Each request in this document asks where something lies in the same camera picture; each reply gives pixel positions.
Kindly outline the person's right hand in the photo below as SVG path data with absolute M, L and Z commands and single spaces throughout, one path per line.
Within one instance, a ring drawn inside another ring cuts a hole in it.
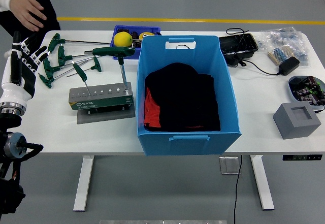
M 42 13 L 44 7 L 36 0 L 10 0 L 10 11 L 18 21 L 31 31 L 39 31 L 44 27 L 42 21 L 47 17 Z

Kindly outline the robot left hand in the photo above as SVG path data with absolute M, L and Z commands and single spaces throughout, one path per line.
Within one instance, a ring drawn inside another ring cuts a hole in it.
M 23 39 L 20 32 L 13 35 L 12 47 L 5 53 L 5 66 L 1 102 L 12 102 L 26 106 L 34 97 L 36 71 L 48 54 L 47 47 L 40 47 L 37 34 Z

